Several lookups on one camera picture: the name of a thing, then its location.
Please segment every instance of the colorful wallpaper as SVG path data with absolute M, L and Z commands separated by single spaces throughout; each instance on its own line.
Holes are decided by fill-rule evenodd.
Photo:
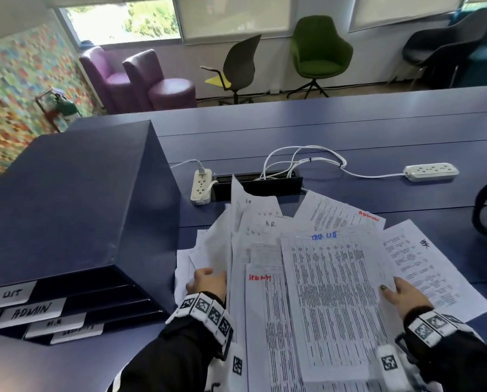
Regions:
M 0 174 L 36 136 L 54 132 L 35 103 L 49 87 L 64 91 L 84 117 L 100 113 L 55 23 L 0 39 Z M 67 128 L 61 119 L 57 125 Z

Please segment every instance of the person's right hand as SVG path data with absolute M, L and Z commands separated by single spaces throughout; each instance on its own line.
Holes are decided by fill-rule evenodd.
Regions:
M 428 306 L 434 308 L 429 299 L 405 279 L 394 277 L 394 283 L 396 284 L 395 292 L 385 285 L 381 285 L 381 294 L 397 308 L 402 320 L 405 319 L 410 310 L 416 307 Z
M 213 275 L 213 272 L 212 268 L 196 270 L 194 282 L 186 285 L 187 293 L 211 292 L 223 303 L 227 292 L 227 272 L 222 271 L 220 275 Z

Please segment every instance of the tabletop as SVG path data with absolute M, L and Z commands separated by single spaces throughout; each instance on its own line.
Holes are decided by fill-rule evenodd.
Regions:
M 456 165 L 460 175 L 446 183 L 357 179 L 323 163 L 305 164 L 300 173 L 306 188 L 379 213 L 387 226 L 410 218 L 487 297 L 487 238 L 470 225 L 475 195 L 487 183 L 487 87 L 81 118 L 70 129 L 144 120 L 153 122 L 169 164 L 197 158 L 218 174 L 261 170 L 274 149 L 307 144 L 340 151 L 348 170 L 362 174 Z M 290 159 L 288 153 L 273 159 Z M 173 169 L 182 192 L 181 249 L 194 246 L 196 230 L 208 228 L 224 209 L 223 203 L 192 206 L 194 171 L 195 164 Z M 291 216 L 302 200 L 279 198 Z M 471 324 L 487 341 L 487 314 Z M 54 347 L 0 336 L 0 392 L 105 391 L 161 329 L 156 324 Z

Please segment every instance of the black chair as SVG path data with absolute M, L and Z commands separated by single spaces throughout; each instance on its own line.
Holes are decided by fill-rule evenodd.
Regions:
M 403 47 L 405 62 L 420 68 L 420 72 L 429 66 L 455 66 L 450 80 L 454 84 L 458 66 L 464 62 L 487 36 L 487 8 L 472 12 L 455 25 L 442 29 L 429 29 L 411 35 Z M 389 82 L 397 77 L 397 72 Z
M 233 91 L 234 104 L 239 104 L 238 91 L 247 88 L 254 80 L 254 53 L 260 42 L 261 34 L 250 39 L 244 39 L 233 45 L 224 62 L 224 72 L 212 67 L 200 66 L 204 70 L 217 73 L 216 76 L 205 81 L 206 84 L 224 88 L 224 91 Z M 254 103 L 247 98 L 241 103 Z M 233 103 L 220 100 L 220 105 L 232 105 Z

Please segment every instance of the purple chair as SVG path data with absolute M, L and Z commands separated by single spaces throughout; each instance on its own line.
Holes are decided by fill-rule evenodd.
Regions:
M 142 111 L 197 107 L 195 85 L 184 78 L 164 78 L 155 50 L 133 55 L 122 64 Z
M 115 72 L 101 47 L 87 50 L 79 59 L 108 114 L 142 111 L 128 75 Z

